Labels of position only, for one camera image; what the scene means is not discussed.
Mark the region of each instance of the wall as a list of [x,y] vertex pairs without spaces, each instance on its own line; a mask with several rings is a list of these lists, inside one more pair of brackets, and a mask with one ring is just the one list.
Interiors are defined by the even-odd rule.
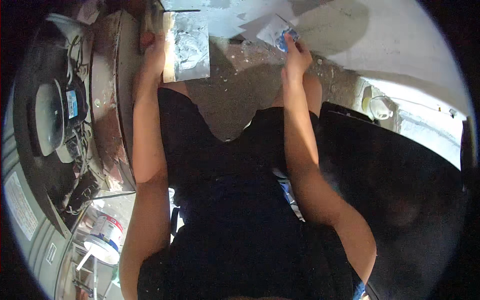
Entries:
[[209,34],[252,39],[275,13],[292,21],[311,50],[367,77],[418,88],[465,115],[468,96],[441,34],[415,0],[163,0],[167,10],[201,10]]

